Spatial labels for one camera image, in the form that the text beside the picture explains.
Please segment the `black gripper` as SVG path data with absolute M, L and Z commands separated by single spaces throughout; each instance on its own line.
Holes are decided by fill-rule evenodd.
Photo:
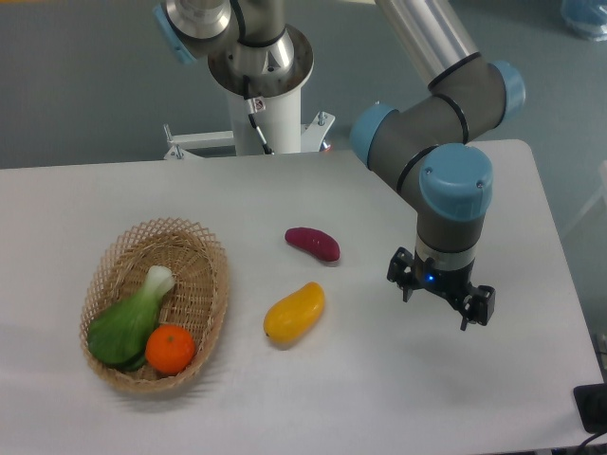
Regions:
M 426 290 L 449 303 L 463 303 L 460 330 L 471 324 L 487 326 L 495 308 L 496 291 L 488 285 L 473 287 L 470 276 L 474 261 L 454 270 L 434 267 L 432 260 L 423 262 L 404 247 L 399 247 L 390 260 L 387 280 L 402 291 L 408 302 L 416 290 Z

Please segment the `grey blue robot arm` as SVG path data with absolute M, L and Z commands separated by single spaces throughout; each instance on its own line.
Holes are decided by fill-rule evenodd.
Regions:
M 524 106 L 524 81 L 479 52 L 446 1 L 381 1 L 430 95 L 408 110 L 376 104 L 350 133 L 359 160 L 417 215 L 413 251 L 400 248 L 387 277 L 405 297 L 418 289 L 445 300 L 464 325 L 485 325 L 495 291 L 470 280 L 492 199 L 489 158 L 470 142 Z M 311 44 L 285 20 L 281 1 L 162 1 L 156 23 L 184 64 L 206 60 L 224 89 L 239 155 L 300 153 L 301 90 Z

